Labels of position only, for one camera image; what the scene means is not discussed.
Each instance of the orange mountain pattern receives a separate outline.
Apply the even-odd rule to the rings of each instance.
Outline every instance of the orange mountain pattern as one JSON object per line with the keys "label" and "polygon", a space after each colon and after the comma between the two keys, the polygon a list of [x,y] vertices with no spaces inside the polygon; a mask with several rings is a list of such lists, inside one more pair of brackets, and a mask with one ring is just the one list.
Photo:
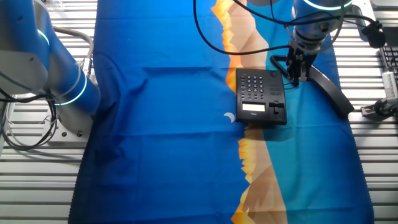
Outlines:
{"label": "orange mountain pattern", "polygon": [[[232,0],[217,0],[213,12],[224,27],[223,44],[230,52],[247,52],[268,47],[258,33],[252,15]],[[236,92],[236,68],[265,69],[267,52],[230,55],[227,85]],[[239,157],[249,187],[232,217],[234,224],[287,224],[286,207],[261,127],[248,126],[239,141]]]}

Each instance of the blue tablecloth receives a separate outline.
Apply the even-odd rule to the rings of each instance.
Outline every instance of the blue tablecloth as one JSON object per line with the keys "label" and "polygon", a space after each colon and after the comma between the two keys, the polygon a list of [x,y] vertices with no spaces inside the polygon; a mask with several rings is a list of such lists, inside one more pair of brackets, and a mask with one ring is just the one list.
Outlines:
{"label": "blue tablecloth", "polygon": [[[292,3],[276,2],[275,16],[290,20]],[[249,7],[270,15],[269,6]],[[283,26],[245,14],[231,0],[198,1],[198,15],[221,49],[288,41]],[[374,222],[349,122],[314,84],[287,86],[286,126],[224,116],[235,112],[234,68],[251,61],[201,40],[191,0],[99,0],[95,46],[102,99],[70,223]],[[254,58],[275,69],[270,55],[286,53]],[[333,49],[315,65],[339,83]]]}

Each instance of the desk phone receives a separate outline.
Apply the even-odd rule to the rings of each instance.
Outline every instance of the desk phone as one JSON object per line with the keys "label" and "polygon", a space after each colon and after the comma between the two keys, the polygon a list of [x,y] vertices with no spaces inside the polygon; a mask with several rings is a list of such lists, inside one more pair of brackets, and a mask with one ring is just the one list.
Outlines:
{"label": "desk phone", "polygon": [[279,71],[236,69],[236,121],[286,124],[286,104]]}

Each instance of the table surface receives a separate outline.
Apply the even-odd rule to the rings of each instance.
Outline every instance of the table surface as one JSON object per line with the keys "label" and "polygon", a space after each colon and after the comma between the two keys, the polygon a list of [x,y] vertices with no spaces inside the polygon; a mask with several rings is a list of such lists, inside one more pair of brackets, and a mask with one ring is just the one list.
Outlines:
{"label": "table surface", "polygon": [[[63,2],[65,10],[51,15],[53,24],[93,37],[97,0]],[[398,24],[398,12],[375,11],[374,15],[384,24]],[[77,61],[83,60],[88,50],[86,42],[63,34],[58,36]],[[349,120],[363,162],[376,223],[398,224],[398,122],[395,118],[370,121],[363,118],[359,110],[385,97],[377,49],[362,42],[352,24],[344,25],[334,47],[341,87],[355,107]],[[11,128],[21,141],[32,144],[41,138],[44,125],[34,123],[46,117],[47,109],[44,101],[15,105],[11,118],[15,124]],[[67,223],[84,148],[85,144],[66,142],[24,153],[5,145],[0,162],[1,223]]]}

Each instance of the glowing blue ring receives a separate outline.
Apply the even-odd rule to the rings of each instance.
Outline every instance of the glowing blue ring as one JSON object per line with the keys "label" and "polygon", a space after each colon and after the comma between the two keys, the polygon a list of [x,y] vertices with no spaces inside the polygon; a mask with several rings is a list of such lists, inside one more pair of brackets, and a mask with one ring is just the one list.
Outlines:
{"label": "glowing blue ring", "polygon": [[77,99],[79,99],[79,97],[80,97],[80,96],[83,94],[83,92],[86,90],[86,86],[87,86],[87,77],[86,77],[86,76],[84,76],[84,77],[85,77],[85,85],[84,85],[82,91],[79,93],[79,95],[77,95],[73,100],[70,100],[70,101],[68,101],[68,102],[66,102],[66,103],[60,103],[60,104],[54,104],[54,105],[55,105],[55,106],[68,105],[68,104],[70,104],[70,103],[73,103],[73,102],[76,101]]}
{"label": "glowing blue ring", "polygon": [[50,41],[49,41],[49,39],[43,34],[43,32],[41,31],[41,30],[37,30],[37,32],[42,36],[42,37],[44,37],[44,39],[47,41],[47,43],[49,44],[49,46],[50,46]]}
{"label": "glowing blue ring", "polygon": [[[305,3],[309,4],[310,6],[320,9],[320,10],[326,10],[326,11],[334,11],[334,10],[339,10],[341,9],[341,6],[336,6],[336,7],[325,7],[325,6],[319,6],[315,3],[310,2],[309,0],[304,0]],[[349,6],[350,4],[353,3],[353,0],[351,0],[349,3],[345,4],[344,7]]]}

